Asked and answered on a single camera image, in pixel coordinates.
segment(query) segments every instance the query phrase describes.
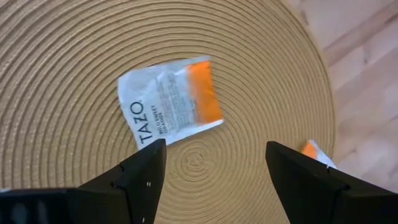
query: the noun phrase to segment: wooden floor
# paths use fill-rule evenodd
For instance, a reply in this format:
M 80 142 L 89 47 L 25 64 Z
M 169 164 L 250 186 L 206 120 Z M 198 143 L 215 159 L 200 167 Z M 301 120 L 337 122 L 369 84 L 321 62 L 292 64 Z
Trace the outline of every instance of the wooden floor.
M 336 166 L 398 192 L 398 0 L 288 0 L 330 66 Z

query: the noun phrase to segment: orange label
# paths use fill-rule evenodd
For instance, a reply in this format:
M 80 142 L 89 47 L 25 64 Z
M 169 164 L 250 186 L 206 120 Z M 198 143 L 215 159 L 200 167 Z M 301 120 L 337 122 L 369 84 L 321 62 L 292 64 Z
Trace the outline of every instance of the orange label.
M 317 150 L 310 142 L 306 143 L 301 153 L 312 159 L 317 159 Z
M 187 70 L 191 95 L 195 100 L 197 122 L 208 124 L 223 119 L 211 81 L 210 62 L 189 65 Z

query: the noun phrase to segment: black plastic part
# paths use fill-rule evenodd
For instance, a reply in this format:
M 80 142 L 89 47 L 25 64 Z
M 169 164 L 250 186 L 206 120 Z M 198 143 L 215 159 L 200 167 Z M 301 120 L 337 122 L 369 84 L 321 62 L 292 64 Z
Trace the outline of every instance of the black plastic part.
M 133 223 L 153 223 L 165 175 L 165 140 L 156 140 L 150 148 L 138 151 L 120 166 L 128 175 L 122 175 L 113 184 L 126 191 Z
M 0 223 L 153 223 L 165 162 L 159 139 L 77 189 L 1 193 Z
M 397 194 L 268 142 L 272 183 L 292 224 L 397 223 Z

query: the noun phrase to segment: white tea packet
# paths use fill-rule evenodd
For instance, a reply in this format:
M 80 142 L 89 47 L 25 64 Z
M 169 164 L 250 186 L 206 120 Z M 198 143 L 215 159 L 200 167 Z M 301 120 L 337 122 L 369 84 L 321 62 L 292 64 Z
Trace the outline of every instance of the white tea packet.
M 127 72 L 118 80 L 118 96 L 138 149 L 159 138 L 171 144 L 224 121 L 209 57 Z
M 319 148 L 318 144 L 312 139 L 307 141 L 301 150 L 301 153 L 326 164 L 328 167 L 337 169 L 333 161 L 329 159 L 329 157 Z

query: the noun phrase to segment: woven placemat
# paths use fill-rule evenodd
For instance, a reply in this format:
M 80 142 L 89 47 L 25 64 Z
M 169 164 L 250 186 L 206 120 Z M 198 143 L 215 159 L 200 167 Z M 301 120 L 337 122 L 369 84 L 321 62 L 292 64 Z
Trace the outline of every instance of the woven placemat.
M 209 55 L 225 122 L 167 149 L 158 223 L 283 223 L 268 140 L 330 156 L 333 99 L 278 0 L 0 0 L 0 186 L 77 186 L 136 152 L 116 80 Z

